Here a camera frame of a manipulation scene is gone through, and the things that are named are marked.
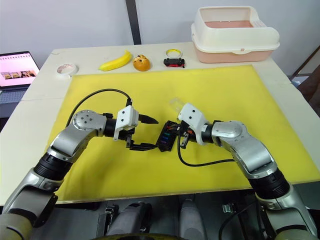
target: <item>floor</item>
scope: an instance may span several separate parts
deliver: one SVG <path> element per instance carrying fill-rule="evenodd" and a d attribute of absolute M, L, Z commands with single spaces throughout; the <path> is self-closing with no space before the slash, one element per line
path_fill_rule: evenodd
<path fill-rule="evenodd" d="M 304 183 L 295 186 L 307 207 L 320 209 L 320 182 Z M 172 195 L 104 201 L 94 209 L 70 209 L 56 207 L 47 223 L 35 229 L 32 240 L 89 240 L 101 235 L 101 216 L 106 206 L 118 205 L 119 211 L 129 204 L 143 201 L 152 205 L 150 233 L 177 235 L 179 229 L 179 211 L 184 199 L 192 199 L 202 216 L 209 240 L 218 239 L 222 222 L 231 214 L 224 213 L 222 204 L 236 203 L 239 209 L 255 200 L 252 191 L 224 191 L 190 195 Z M 258 224 L 254 205 L 233 219 L 223 231 L 224 240 L 258 240 Z"/>

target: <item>plastic storage bin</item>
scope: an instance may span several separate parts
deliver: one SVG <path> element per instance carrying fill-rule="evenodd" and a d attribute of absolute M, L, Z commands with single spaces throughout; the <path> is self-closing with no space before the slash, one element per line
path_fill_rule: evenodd
<path fill-rule="evenodd" d="M 251 6 L 201 7 L 191 34 L 203 63 L 262 61 L 280 45 L 277 30 L 260 21 Z"/>

